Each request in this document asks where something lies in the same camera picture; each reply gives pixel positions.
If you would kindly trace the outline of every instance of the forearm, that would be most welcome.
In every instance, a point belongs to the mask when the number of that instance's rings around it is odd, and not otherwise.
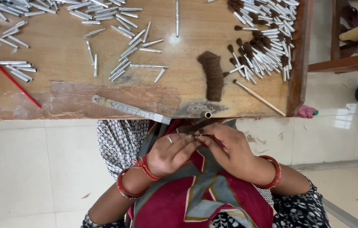
[[[131,194],[139,194],[151,184],[144,171],[138,168],[128,170],[122,176],[121,182],[124,189]],[[89,210],[89,217],[99,225],[116,222],[124,217],[134,202],[135,200],[122,196],[115,183],[95,202]]]
[[[298,171],[288,166],[280,165],[282,168],[282,177],[272,193],[277,195],[299,195],[308,192],[310,182]],[[253,174],[248,177],[248,182],[257,185],[270,184],[276,175],[274,164],[264,158],[256,157]]]

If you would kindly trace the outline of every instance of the bangle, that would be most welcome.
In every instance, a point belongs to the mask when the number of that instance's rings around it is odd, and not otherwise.
[[[142,168],[142,170],[145,172],[146,176],[151,181],[157,181],[157,180],[161,179],[161,177],[157,177],[149,171],[148,166],[146,165],[146,156],[140,157],[140,161],[133,159],[133,162],[135,163],[137,168]]]
[[[131,200],[136,200],[136,199],[139,199],[139,197],[145,193],[145,190],[142,191],[142,192],[139,193],[139,194],[131,194],[131,193],[127,192],[127,191],[124,189],[124,186],[123,186],[123,184],[121,183],[121,177],[122,177],[129,169],[130,169],[130,168],[123,170],[123,171],[118,175],[118,177],[117,177],[117,189],[120,191],[121,195],[124,196],[125,198],[131,199]]]
[[[270,160],[276,168],[276,175],[275,178],[273,179],[273,181],[270,184],[267,185],[255,185],[258,188],[262,188],[262,189],[273,189],[274,187],[276,187],[276,185],[279,183],[281,177],[282,177],[282,168],[280,167],[280,164],[272,157],[267,156],[267,155],[262,155],[259,156],[261,158]]]

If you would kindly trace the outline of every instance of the ring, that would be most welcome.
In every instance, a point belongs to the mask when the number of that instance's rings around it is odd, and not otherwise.
[[[167,136],[166,138],[169,140],[169,142],[170,142],[171,144],[173,144],[172,139],[171,139],[170,136]]]

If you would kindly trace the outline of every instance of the steel ruler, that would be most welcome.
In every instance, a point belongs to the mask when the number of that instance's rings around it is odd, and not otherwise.
[[[157,113],[151,112],[151,111],[146,111],[144,109],[140,109],[138,107],[134,107],[131,105],[127,105],[127,104],[118,102],[118,101],[107,99],[102,96],[94,95],[92,97],[92,102],[95,104],[102,105],[102,106],[114,108],[114,109],[129,113],[129,114],[133,114],[133,115],[136,115],[139,117],[143,117],[143,118],[146,118],[146,119],[149,119],[152,121],[161,122],[161,123],[164,123],[167,125],[170,124],[171,118],[169,118],[169,117],[164,117],[161,114],[157,114]]]

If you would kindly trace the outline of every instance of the woman's left hand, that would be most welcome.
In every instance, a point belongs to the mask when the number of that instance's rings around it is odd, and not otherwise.
[[[178,170],[201,143],[193,135],[170,134],[159,138],[146,156],[149,171],[155,176],[166,176]]]

